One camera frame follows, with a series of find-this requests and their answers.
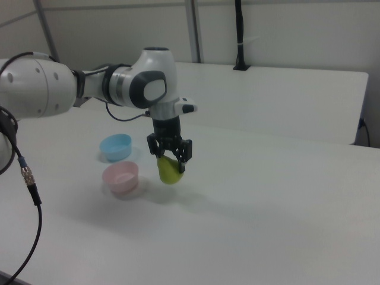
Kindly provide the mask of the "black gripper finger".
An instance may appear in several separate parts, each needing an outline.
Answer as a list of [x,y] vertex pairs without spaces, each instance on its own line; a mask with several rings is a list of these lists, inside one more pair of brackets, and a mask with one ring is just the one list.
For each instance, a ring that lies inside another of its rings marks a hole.
[[152,133],[147,137],[147,143],[149,147],[149,151],[152,155],[162,156],[163,155],[163,147],[162,140],[159,136]]
[[192,140],[179,140],[176,143],[173,154],[178,161],[178,171],[179,173],[185,172],[185,165],[192,158]]

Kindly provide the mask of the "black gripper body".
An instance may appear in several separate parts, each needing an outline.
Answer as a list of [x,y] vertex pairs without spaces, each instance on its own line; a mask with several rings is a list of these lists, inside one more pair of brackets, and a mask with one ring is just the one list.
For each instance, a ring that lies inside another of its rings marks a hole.
[[182,139],[179,116],[167,120],[153,119],[154,139],[159,150],[176,150]]

